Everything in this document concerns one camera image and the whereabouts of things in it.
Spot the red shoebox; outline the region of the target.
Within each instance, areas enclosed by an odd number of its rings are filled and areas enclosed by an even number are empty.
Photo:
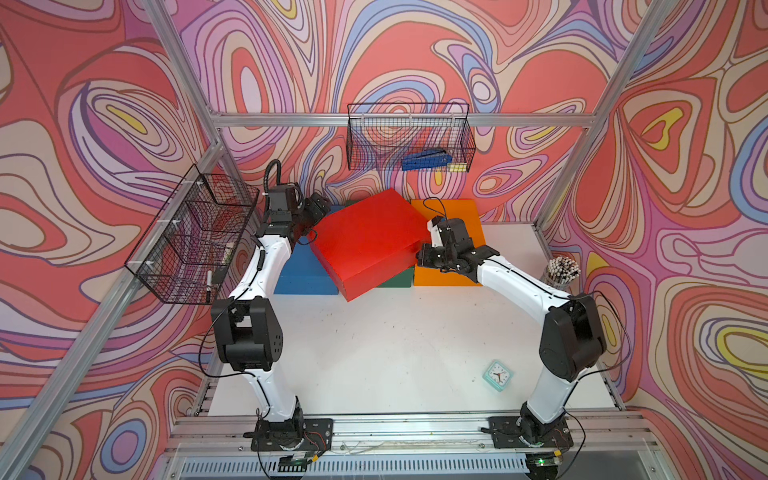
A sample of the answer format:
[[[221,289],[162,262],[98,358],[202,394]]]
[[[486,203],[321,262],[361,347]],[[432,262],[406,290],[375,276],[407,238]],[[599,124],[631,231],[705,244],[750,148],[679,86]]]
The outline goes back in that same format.
[[[348,301],[416,264],[427,219],[393,189],[325,217],[310,248]]]

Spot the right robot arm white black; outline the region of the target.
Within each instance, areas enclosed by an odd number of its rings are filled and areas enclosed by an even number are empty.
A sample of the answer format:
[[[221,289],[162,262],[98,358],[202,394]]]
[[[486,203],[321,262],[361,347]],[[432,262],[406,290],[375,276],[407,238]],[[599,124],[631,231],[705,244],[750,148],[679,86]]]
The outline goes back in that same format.
[[[594,297],[558,290],[520,270],[498,250],[475,245],[461,219],[437,215],[427,221],[427,231],[430,239],[417,254],[418,266],[456,273],[487,287],[537,323],[542,370],[512,431],[527,447],[545,446],[554,440],[554,432],[564,430],[566,404],[580,377],[607,349]]]

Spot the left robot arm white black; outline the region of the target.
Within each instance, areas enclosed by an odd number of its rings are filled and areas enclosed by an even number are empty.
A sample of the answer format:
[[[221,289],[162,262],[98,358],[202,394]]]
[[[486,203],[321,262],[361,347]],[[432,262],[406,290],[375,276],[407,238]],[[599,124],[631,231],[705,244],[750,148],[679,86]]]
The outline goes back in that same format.
[[[295,247],[310,242],[314,227],[330,213],[330,204],[317,193],[307,197],[297,183],[283,181],[281,172],[280,160],[269,161],[254,255],[230,295],[213,304],[210,331],[220,361],[232,369],[230,375],[244,377],[256,395],[256,426],[248,434],[252,449],[313,450],[321,455],[329,447],[329,429],[317,431],[306,423],[298,395],[277,368],[285,336],[271,298]]]

